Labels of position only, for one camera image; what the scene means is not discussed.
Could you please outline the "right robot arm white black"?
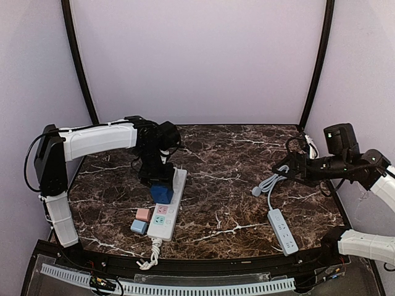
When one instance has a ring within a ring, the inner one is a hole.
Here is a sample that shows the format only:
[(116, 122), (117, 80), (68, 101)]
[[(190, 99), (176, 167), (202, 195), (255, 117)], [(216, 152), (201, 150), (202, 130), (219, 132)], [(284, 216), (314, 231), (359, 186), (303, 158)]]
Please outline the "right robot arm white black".
[[(359, 183), (366, 191), (394, 208), (394, 166), (376, 149), (361, 153), (350, 123), (340, 123), (324, 130), (328, 155), (310, 158), (306, 153), (287, 151), (272, 167), (280, 176), (309, 187), (332, 179)], [(394, 238), (355, 231), (346, 226), (331, 228), (321, 239), (323, 256), (352, 255), (394, 264)]]

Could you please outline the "blue cube socket adapter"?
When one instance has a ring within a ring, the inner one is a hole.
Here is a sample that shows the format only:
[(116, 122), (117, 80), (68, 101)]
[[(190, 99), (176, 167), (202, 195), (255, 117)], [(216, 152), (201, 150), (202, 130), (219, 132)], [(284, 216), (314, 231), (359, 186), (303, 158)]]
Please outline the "blue cube socket adapter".
[(150, 188), (150, 193), (155, 204), (170, 204), (173, 198), (171, 186), (154, 184)]

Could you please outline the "light blue cube charger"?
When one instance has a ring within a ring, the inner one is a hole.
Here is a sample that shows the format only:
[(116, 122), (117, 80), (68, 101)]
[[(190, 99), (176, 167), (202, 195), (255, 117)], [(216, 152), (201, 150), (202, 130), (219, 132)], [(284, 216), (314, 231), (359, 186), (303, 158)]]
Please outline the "light blue cube charger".
[(148, 228), (147, 222), (141, 220), (133, 220), (130, 226), (130, 230), (132, 232), (142, 235), (146, 233), (147, 228)]

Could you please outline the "pink cube charger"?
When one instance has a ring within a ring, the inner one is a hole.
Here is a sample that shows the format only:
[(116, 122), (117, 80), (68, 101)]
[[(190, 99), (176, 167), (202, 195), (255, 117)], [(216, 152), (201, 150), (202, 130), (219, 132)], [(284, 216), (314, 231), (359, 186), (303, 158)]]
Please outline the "pink cube charger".
[(137, 220), (148, 223), (151, 220), (151, 211), (148, 208), (138, 208), (135, 217)]

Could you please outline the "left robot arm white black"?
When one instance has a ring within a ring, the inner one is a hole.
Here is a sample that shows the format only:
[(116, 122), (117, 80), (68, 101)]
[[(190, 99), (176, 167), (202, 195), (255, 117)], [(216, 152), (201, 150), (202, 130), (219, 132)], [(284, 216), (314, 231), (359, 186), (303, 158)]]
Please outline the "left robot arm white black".
[(67, 162), (114, 149), (128, 149), (141, 160), (138, 179), (150, 189), (155, 216), (164, 219), (160, 223), (151, 222), (148, 236), (171, 240), (188, 174), (169, 161), (181, 146), (181, 135), (173, 123), (158, 124), (130, 116), (76, 128), (48, 125), (31, 146), (37, 148), (33, 160), (38, 180), (35, 192), (44, 203), (62, 247), (79, 242), (69, 206)]

